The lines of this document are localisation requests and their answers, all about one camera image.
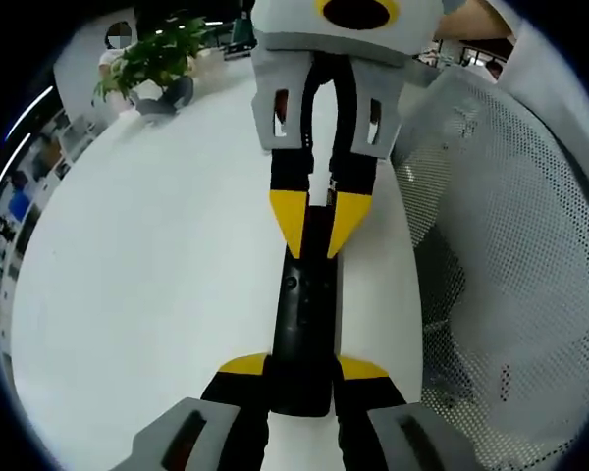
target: green leaves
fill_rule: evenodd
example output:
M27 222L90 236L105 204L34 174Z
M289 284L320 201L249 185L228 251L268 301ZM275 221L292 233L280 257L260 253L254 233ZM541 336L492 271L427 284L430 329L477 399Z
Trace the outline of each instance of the green leaves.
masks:
M152 80L161 88L169 86L187 72L187 57L196 57L205 33L203 18L189 20L184 28L177 26L155 34L131 46L111 66L111 74L94 89L105 98L112 90L125 98L140 83Z

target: white tabletop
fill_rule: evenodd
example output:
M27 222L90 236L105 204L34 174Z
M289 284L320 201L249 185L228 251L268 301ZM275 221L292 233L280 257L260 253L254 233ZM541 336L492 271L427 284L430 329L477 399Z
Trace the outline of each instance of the white tabletop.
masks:
M32 235L14 303L18 394L66 468L105 470L134 434L226 361L270 351L285 243L268 200L247 60L220 92L172 121L119 120L80 157ZM312 200L324 199L336 102L314 105ZM402 199L388 162L343 252L342 353L421 389L419 292ZM335 417L271 414L263 469L344 469Z

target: yellow stripe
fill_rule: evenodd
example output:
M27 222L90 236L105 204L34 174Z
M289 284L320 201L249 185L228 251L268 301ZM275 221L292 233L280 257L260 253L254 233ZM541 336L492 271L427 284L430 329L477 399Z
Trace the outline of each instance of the yellow stripe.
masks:
M330 238L327 258L333 258L343 247L355 228L362 222L371 207L370 194L344 193L339 191L336 198L334 227Z
M341 1L341 0L315 0L316 10L318 11L318 14L321 17L325 18L325 14L324 14L323 10L325 9L325 5L327 5L331 1ZM402 12L402 8L400 7L400 4L398 2L396 2L395 0L370 0L370 1L374 1L374 2L379 3L384 8L386 8L386 11L389 13L389 20L385 24L381 25L380 27L392 25L394 22L397 21L397 18L399 17L399 15ZM344 3L346 4L345 8L353 8L352 3L350 3L350 2L344 2ZM357 6L355 6L355 9L353 10L353 12L350 12L350 13L352 15L357 15Z
M241 356L225 363L218 372L260 376L264 370L264 359L266 359L266 353Z
M384 378L389 374L375 363L355 360L346 356L339 356L343 378L346 380L366 380L370 378Z
M299 258L307 206L307 191L271 189L269 197L288 248L294 258Z

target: potted plant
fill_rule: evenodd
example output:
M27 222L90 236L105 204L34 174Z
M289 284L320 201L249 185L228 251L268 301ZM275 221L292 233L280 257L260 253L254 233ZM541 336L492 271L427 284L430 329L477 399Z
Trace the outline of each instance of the potted plant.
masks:
M154 102L161 105L160 111L165 113L174 112L173 105L180 99L186 105L193 91L191 78L187 76L188 58L195 58L202 47L205 23L197 18L182 26L154 34L130 46L112 64L111 74L96 85L95 94L104 100L108 93L119 91L125 99L137 101L136 108L142 114L144 109L157 108ZM148 80L161 88L163 95L159 100L139 100L134 93L138 85ZM149 105L141 106L140 110L140 101Z

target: ceiling light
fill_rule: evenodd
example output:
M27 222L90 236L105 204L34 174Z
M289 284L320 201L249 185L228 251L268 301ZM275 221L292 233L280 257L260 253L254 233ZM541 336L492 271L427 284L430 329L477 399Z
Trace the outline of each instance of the ceiling light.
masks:
M32 100L32 103L30 103L27 106L27 108L24 110L24 112L16 120L16 123L11 127L11 130L7 133L7 136L4 138L5 142L7 141L7 139L9 138L11 133L13 132L13 130L18 126L18 124L22 122L22 120L27 116L28 113L30 113L30 110L32 110L37 105L37 103L39 103L41 100L43 100L48 95L48 93L50 93L52 91L53 88L54 88L54 86L50 85L48 88L46 88L44 91L42 91L41 94L37 98Z
M7 170L9 170L9 167L11 167L11 164L13 163L16 156L18 155L18 152L20 152L22 150L22 147L24 147L24 144L26 144L29 139L30 139L30 132L25 136L24 139L22 139L22 142L20 142L20 145L18 145L18 148L13 152L13 154L11 154L11 157L9 158L7 165L5 165L4 169L2 169L2 172L0 173L0 183L2 182L2 179L4 179L4 176L7 173Z

